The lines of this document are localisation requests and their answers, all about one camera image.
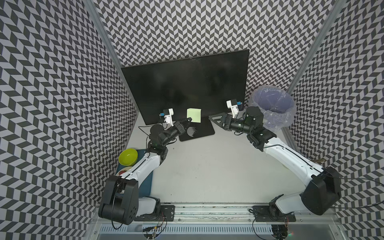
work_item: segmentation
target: monitor stand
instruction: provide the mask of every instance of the monitor stand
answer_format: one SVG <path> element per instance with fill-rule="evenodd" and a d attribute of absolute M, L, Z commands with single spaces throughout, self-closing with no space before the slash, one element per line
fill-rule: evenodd
<path fill-rule="evenodd" d="M 199 137 L 205 137 L 209 135 L 214 135 L 215 130 L 212 126 L 211 121 L 208 117 L 202 117 L 201 122 L 191 122 L 187 128 L 187 132 L 179 136 L 181 142 L 191 139 L 196 139 Z"/>

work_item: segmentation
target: blue tray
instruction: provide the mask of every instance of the blue tray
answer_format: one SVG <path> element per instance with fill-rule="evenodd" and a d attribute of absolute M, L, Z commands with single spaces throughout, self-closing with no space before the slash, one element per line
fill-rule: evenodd
<path fill-rule="evenodd" d="M 145 153 L 145 149 L 137 150 L 137 160 L 140 160 L 144 156 L 144 153 Z M 119 164 L 116 173 L 118 173 L 121 169 L 125 167 L 126 166 Z M 139 197 L 145 197 L 145 196 L 151 195 L 152 177 L 153 177 L 153 171 L 148 175 L 148 177 L 140 185 Z"/>

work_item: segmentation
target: cable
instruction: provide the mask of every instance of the cable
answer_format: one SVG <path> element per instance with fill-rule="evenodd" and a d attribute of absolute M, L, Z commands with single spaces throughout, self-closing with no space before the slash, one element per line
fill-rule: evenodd
<path fill-rule="evenodd" d="M 113 207 L 115 205 L 115 198 L 116 198 L 116 193 L 117 191 L 119 190 L 119 187 L 120 187 L 120 184 L 118 185 L 118 188 L 116 189 L 115 191 L 115 195 L 113 197 L 113 202 L 112 202 L 112 211 L 111 211 L 111 216 L 113 215 Z M 121 228 L 122 226 L 122 223 L 120 224 L 120 226 L 118 228 L 115 227 L 115 225 L 113 224 L 113 220 L 111 219 L 111 223 L 112 223 L 112 227 L 115 229 L 115 230 L 118 230 L 119 228 Z"/>
<path fill-rule="evenodd" d="M 281 147 L 284 147 L 280 144 L 276 144 L 276 145 L 272 145 L 272 146 L 268 146 L 268 147 L 274 147 L 274 146 L 281 146 Z M 369 178 L 363 178 L 363 177 L 333 177 L 333 176 L 329 176 L 326 174 L 326 172 L 320 172 L 319 170 L 317 170 L 316 168 L 314 168 L 312 165 L 310 165 L 309 163 L 307 163 L 307 161 L 305 161 L 304 159 L 302 159 L 302 157 L 300 155 L 297 155 L 295 152 L 291 151 L 289 148 L 287 147 L 284 147 L 286 150 L 290 151 L 291 153 L 293 153 L 294 155 L 296 155 L 298 158 L 300 158 L 301 160 L 303 160 L 306 164 L 308 164 L 309 166 L 311 166 L 313 169 L 315 169 L 316 171 L 318 171 L 319 173 L 322 173 L 328 177 L 331 177 L 331 178 L 334 178 L 334 179 L 344 179 L 344 180 L 368 180 L 368 181 L 372 181 L 372 182 L 376 182 L 380 185 L 382 185 L 384 187 L 384 184 L 379 182 L 379 181 L 376 181 L 376 180 L 373 180 L 373 179 L 369 179 Z M 361 206 L 361 207 L 330 207 L 332 209 L 364 209 L 364 208 L 367 208 L 367 207 L 375 207 L 375 206 L 378 206 L 380 204 L 384 204 L 384 200 L 381 201 L 381 202 L 377 202 L 375 204 L 370 204 L 370 205 L 366 205 L 366 206 Z"/>
<path fill-rule="evenodd" d="M 161 213 L 161 214 L 163 215 L 163 219 L 165 218 L 165 220 L 166 220 L 166 225 L 165 225 L 165 227 L 163 227 L 163 229 L 161 230 L 160 233 L 162 233 L 164 231 L 164 229 L 167 228 L 167 224 L 168 224 L 167 218 L 165 217 L 164 213 Z"/>
<path fill-rule="evenodd" d="M 261 214 L 261 213 L 259 213 L 259 212 L 254 212 L 253 211 L 253 209 L 248 209 L 248 212 L 250 212 L 251 214 Z M 269 215 L 269 217 L 272 219 L 272 220 L 274 220 L 274 221 L 278 221 L 278 218 L 281 218 L 281 217 L 285 217 L 285 216 L 288 216 L 288 215 L 290 215 L 290 214 L 292 214 L 293 212 L 289 212 L 289 213 L 287 213 L 287 214 L 284 214 L 284 215 L 280 215 L 280 216 L 276 216 L 276 218 L 274 218 L 273 216 L 271 216 L 271 215 Z"/>
<path fill-rule="evenodd" d="M 379 182 L 379 181 L 376 181 L 376 180 L 373 180 L 373 179 L 368 179 L 368 178 L 362 178 L 362 177 L 358 177 L 358 178 L 353 178 L 353 177 L 332 177 L 332 178 L 337 178 L 337 179 L 348 179 L 348 180 L 369 180 L 369 181 L 372 181 L 372 182 L 376 182 L 380 185 L 382 185 L 384 187 L 384 184 Z M 375 204 L 370 204 L 370 205 L 366 205 L 366 206 L 362 206 L 362 207 L 331 207 L 332 209 L 364 209 L 364 208 L 367 208 L 367 207 L 375 207 L 377 205 L 380 205 L 380 204 L 384 204 L 384 200 L 381 201 L 381 202 L 377 202 Z"/>
<path fill-rule="evenodd" d="M 247 112 L 243 112 L 243 116 L 241 118 L 237 118 L 239 116 L 239 114 L 236 115 L 236 118 L 235 120 L 233 121 L 233 123 L 237 122 L 238 120 L 244 120 L 245 116 L 246 116 Z"/>
<path fill-rule="evenodd" d="M 285 220 L 284 220 L 284 224 L 285 224 L 285 227 L 287 228 L 287 231 L 288 231 L 288 223 L 289 223 L 289 218 L 288 218 L 288 217 L 286 217 L 286 219 L 287 219 L 287 222 L 285 222 Z"/>
<path fill-rule="evenodd" d="M 253 229 L 253 232 L 256 234 L 256 236 L 258 237 L 258 238 L 260 238 L 260 239 L 262 239 L 262 240 L 267 240 L 267 239 L 264 239 L 264 238 L 262 238 L 262 237 L 260 237 L 259 235 L 257 235 L 257 233 L 256 233 L 256 231 L 255 231 L 255 228 L 253 227 L 253 224 L 255 223 L 255 221 L 256 221 L 256 218 L 253 220 L 253 222 L 252 222 L 252 229 Z"/>
<path fill-rule="evenodd" d="M 147 137 L 147 139 L 145 139 L 145 148 L 144 148 L 145 150 L 146 150 L 147 147 L 148 147 L 148 143 L 147 143 L 147 141 L 148 141 L 148 137 Z"/>
<path fill-rule="evenodd" d="M 172 144 L 172 143 L 175 143 L 175 142 L 177 142 L 177 138 L 175 138 L 175 141 L 174 141 L 174 142 L 167 143 L 166 146 L 167 146 L 167 145 L 170 145 L 170 144 Z"/>
<path fill-rule="evenodd" d="M 143 133 L 145 133 L 145 135 L 147 135 L 147 136 L 149 137 L 149 135 L 148 135 L 146 132 L 144 132 L 144 130 L 141 129 L 141 127 L 152 127 L 152 126 L 139 126 L 139 129 L 140 129 Z"/>

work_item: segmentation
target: yellow-green sticky note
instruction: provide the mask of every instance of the yellow-green sticky note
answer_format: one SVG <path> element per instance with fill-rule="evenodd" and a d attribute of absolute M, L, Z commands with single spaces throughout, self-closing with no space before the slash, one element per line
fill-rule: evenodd
<path fill-rule="evenodd" d="M 187 118 L 192 118 L 192 122 L 201 122 L 201 109 L 199 108 L 188 108 Z"/>

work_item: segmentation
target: monitor screen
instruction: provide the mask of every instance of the monitor screen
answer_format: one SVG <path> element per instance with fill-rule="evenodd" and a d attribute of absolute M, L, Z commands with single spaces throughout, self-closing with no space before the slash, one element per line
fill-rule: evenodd
<path fill-rule="evenodd" d="M 201 116 L 230 112 L 226 101 L 244 102 L 249 50 L 122 68 L 146 125 L 158 123 L 164 109 L 173 120 L 188 108 Z"/>

